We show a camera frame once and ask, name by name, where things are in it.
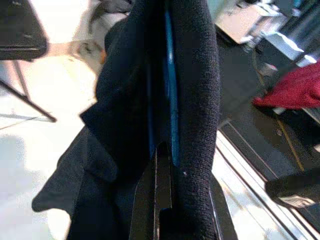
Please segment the black metal frame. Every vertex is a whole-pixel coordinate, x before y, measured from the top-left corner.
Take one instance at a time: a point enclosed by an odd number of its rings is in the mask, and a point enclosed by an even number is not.
[[[137,184],[129,240],[158,240],[159,234],[176,230],[172,214],[175,212],[174,176],[177,169],[172,164],[168,147],[164,142],[157,146]],[[224,192],[213,175],[208,181],[217,240],[237,240]]]
[[[22,86],[24,95],[19,93],[12,86],[8,85],[2,78],[0,78],[0,86],[3,87],[4,89],[6,89],[9,93],[15,95],[17,98],[22,100],[24,103],[28,104],[33,109],[37,110],[39,113],[41,113],[44,116],[46,116],[48,119],[50,119],[51,122],[55,123],[57,121],[57,119],[55,117],[51,116],[47,111],[45,111],[44,109],[42,109],[41,107],[39,107],[38,105],[36,105],[34,102],[32,102],[30,100],[30,95],[29,95],[29,92],[28,92],[28,88],[27,88],[27,85],[26,85],[26,82],[25,82],[25,78],[24,78],[24,76],[22,74],[21,68],[19,66],[19,63],[18,63],[17,60],[14,60],[13,64],[14,64],[14,68],[16,70],[16,73],[18,75],[20,84]]]

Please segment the metal leg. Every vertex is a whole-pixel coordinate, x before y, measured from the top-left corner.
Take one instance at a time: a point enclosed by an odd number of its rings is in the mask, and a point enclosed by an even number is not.
[[[28,88],[27,88],[27,85],[26,85],[26,81],[25,81],[24,75],[22,74],[22,71],[20,69],[19,62],[17,60],[14,60],[13,64],[14,64],[15,71],[18,74],[18,77],[19,77],[23,92],[24,92],[25,96],[28,99],[30,99],[29,91],[28,91]]]
[[[12,93],[13,95],[15,95],[17,98],[19,98],[20,100],[24,101],[26,104],[28,104],[30,107],[34,108],[35,110],[37,110],[38,112],[40,112],[41,114],[45,115],[48,119],[50,119],[53,123],[55,123],[57,121],[56,118],[54,118],[53,116],[51,116],[49,113],[47,113],[45,110],[43,110],[41,107],[39,107],[38,105],[34,104],[32,101],[29,100],[28,95],[26,93],[26,95],[22,95],[19,92],[17,92],[17,90],[15,90],[13,87],[9,86],[8,84],[6,84],[1,78],[0,78],[0,86],[2,86],[3,88],[5,88],[7,91],[9,91],[10,93]]]

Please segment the red cloth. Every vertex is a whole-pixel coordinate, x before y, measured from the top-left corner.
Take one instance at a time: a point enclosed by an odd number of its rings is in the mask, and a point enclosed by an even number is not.
[[[252,103],[286,109],[320,107],[320,62],[289,72],[270,93]]]

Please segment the black chair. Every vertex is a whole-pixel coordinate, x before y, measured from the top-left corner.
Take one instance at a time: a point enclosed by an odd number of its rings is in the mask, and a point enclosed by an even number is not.
[[[12,60],[24,94],[0,78],[0,86],[49,118],[56,119],[31,101],[17,60],[31,61],[47,52],[47,39],[28,0],[0,2],[0,61]]]

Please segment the yellow cable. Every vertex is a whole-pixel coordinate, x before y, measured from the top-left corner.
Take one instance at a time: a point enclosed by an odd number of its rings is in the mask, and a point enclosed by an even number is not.
[[[295,150],[295,148],[294,148],[294,145],[292,144],[292,142],[291,142],[291,140],[290,140],[290,137],[289,137],[289,135],[288,135],[288,133],[287,133],[287,131],[286,131],[286,129],[285,129],[285,126],[284,126],[283,123],[279,120],[277,114],[275,114],[275,119],[276,119],[276,122],[278,123],[279,127],[281,128],[281,130],[282,130],[282,132],[283,132],[283,134],[284,134],[284,136],[285,136],[285,139],[286,139],[287,143],[289,144],[289,147],[291,148],[291,151],[292,151],[292,153],[293,153],[293,155],[294,155],[294,157],[295,157],[296,163],[298,164],[298,166],[299,166],[299,168],[301,169],[301,171],[304,171],[305,168],[304,168],[304,166],[302,165],[302,163],[301,163],[301,161],[300,161],[300,158],[299,158],[299,156],[298,156],[298,154],[297,154],[297,152],[296,152],[296,150]]]

